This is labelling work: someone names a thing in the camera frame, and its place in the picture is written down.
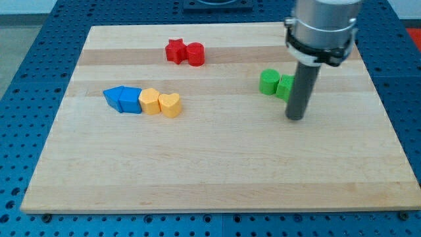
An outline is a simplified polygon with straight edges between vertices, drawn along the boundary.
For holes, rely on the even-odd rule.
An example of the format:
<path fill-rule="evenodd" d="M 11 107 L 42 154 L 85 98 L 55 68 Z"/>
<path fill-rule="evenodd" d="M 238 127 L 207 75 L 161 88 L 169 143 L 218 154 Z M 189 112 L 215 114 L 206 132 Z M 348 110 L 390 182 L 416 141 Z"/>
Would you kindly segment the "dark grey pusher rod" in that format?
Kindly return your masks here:
<path fill-rule="evenodd" d="M 304 117 L 319 71 L 320 66 L 298 62 L 285 109 L 289 120 L 301 120 Z"/>

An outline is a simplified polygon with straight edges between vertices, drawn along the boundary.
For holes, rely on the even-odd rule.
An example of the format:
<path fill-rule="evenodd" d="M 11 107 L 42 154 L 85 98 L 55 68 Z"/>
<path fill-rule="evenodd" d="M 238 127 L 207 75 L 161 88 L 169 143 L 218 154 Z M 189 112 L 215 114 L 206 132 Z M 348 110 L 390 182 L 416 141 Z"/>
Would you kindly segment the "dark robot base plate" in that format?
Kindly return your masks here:
<path fill-rule="evenodd" d="M 183 0 L 184 12 L 230 11 L 253 9 L 253 0 Z"/>

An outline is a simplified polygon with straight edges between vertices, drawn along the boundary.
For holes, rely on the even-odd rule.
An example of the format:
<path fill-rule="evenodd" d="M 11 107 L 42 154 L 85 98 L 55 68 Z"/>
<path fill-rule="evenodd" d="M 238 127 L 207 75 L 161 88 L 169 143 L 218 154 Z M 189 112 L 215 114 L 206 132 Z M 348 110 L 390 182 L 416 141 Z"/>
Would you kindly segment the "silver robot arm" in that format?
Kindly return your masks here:
<path fill-rule="evenodd" d="M 353 50 L 362 0 L 296 0 L 285 19 L 285 45 L 297 59 L 285 115 L 301 120 L 320 67 L 338 67 Z"/>

